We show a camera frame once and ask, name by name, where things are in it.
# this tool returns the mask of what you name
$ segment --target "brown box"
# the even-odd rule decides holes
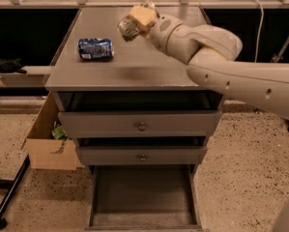
[[[55,140],[51,135],[58,112],[49,93],[26,139],[31,168],[75,170],[80,166],[73,141]]]

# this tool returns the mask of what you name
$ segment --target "drawer handle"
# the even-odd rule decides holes
[[[145,124],[144,124],[143,122],[141,122],[141,123],[138,125],[138,130],[139,130],[139,131],[144,131],[144,130],[146,130],[146,126],[145,126]]]
[[[138,155],[138,156],[136,156],[138,159],[139,159],[139,161],[141,161],[141,162],[145,162],[146,160],[147,160],[147,157],[145,156],[145,155]]]

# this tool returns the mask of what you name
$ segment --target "green object in box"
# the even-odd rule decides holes
[[[56,140],[67,139],[68,136],[62,126],[59,126],[51,131]]]

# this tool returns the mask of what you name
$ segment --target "speckled floor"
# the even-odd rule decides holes
[[[289,133],[282,119],[228,101],[198,168],[198,208],[211,232],[271,231],[289,198]],[[12,179],[36,114],[0,114],[0,178]],[[28,169],[4,217],[3,231],[82,231],[91,180],[76,171]]]

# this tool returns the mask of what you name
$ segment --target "gray countertop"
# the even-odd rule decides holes
[[[131,7],[93,7],[80,12],[45,84],[50,91],[202,89],[191,82],[186,66],[157,51],[144,38],[125,42],[118,22]],[[161,7],[160,14],[175,15],[186,25],[206,23],[197,7]],[[111,61],[83,61],[77,51],[81,38],[109,38]]]

